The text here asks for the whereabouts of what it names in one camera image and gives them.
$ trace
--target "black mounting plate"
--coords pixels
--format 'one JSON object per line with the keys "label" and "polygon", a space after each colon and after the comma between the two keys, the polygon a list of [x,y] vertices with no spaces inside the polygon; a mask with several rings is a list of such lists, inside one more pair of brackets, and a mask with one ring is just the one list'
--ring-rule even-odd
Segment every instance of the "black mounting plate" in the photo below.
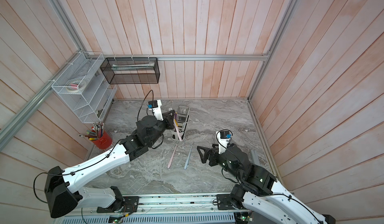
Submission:
{"label": "black mounting plate", "polygon": [[234,210],[235,208],[231,204],[231,197],[229,194],[217,194],[217,208],[219,210]]}
{"label": "black mounting plate", "polygon": [[[137,206],[139,205],[139,198],[138,196],[125,196],[124,197],[124,203],[123,209],[120,212],[137,212]],[[111,210],[109,208],[97,208],[97,213],[110,213]]]}

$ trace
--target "black mesh basket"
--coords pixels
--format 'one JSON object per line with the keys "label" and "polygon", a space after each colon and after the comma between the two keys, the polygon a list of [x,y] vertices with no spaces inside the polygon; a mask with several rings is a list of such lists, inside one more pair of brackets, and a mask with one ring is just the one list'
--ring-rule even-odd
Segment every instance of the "black mesh basket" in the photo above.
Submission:
{"label": "black mesh basket", "polygon": [[157,84],[157,58],[106,58],[100,67],[110,84]]}

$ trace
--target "toothbrush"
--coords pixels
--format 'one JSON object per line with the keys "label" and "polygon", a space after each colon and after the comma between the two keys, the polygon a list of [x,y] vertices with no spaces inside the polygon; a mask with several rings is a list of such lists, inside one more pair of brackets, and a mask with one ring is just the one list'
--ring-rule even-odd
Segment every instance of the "toothbrush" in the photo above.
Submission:
{"label": "toothbrush", "polygon": [[169,163],[168,163],[168,166],[167,166],[168,169],[170,168],[170,165],[172,164],[172,160],[173,160],[173,156],[175,155],[176,148],[177,148],[177,144],[176,144],[176,146],[175,146],[175,149],[174,149],[174,151],[173,151],[173,154],[172,154],[171,157],[170,157],[170,160],[169,160]]}
{"label": "toothbrush", "polygon": [[179,131],[179,128],[177,127],[175,119],[173,119],[173,125],[175,126],[175,129],[176,129],[176,132],[177,132],[177,136],[179,137],[179,140],[183,141],[183,140],[181,140],[180,131]]}
{"label": "toothbrush", "polygon": [[184,170],[185,170],[185,169],[187,168],[187,166],[188,166],[189,158],[190,158],[190,156],[191,156],[192,146],[193,146],[193,144],[191,145],[191,149],[189,150],[189,154],[188,154],[187,160],[185,161]]}

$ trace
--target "wire mesh shelf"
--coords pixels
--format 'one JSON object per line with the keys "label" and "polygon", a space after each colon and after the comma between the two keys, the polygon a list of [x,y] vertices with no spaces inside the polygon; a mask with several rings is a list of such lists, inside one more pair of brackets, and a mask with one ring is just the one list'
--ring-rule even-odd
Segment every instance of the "wire mesh shelf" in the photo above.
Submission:
{"label": "wire mesh shelf", "polygon": [[80,53],[61,73],[52,88],[58,94],[82,94],[103,61],[102,53],[90,59],[86,58],[85,52]]}
{"label": "wire mesh shelf", "polygon": [[101,67],[110,84],[157,84],[160,78],[157,58],[106,58]]}
{"label": "wire mesh shelf", "polygon": [[104,61],[103,55],[97,53],[97,57],[87,59],[85,53],[74,59],[52,88],[83,123],[94,123],[103,121],[117,86],[108,89],[104,75],[95,76]]}

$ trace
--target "white wire basket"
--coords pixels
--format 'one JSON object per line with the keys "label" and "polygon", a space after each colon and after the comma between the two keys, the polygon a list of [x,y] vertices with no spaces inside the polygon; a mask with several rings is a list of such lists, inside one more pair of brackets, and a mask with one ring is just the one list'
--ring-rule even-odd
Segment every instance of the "white wire basket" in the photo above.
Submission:
{"label": "white wire basket", "polygon": [[52,88],[83,123],[103,121],[117,91],[109,89],[104,75],[96,72],[104,61],[101,53],[86,58],[80,53],[53,83]]}

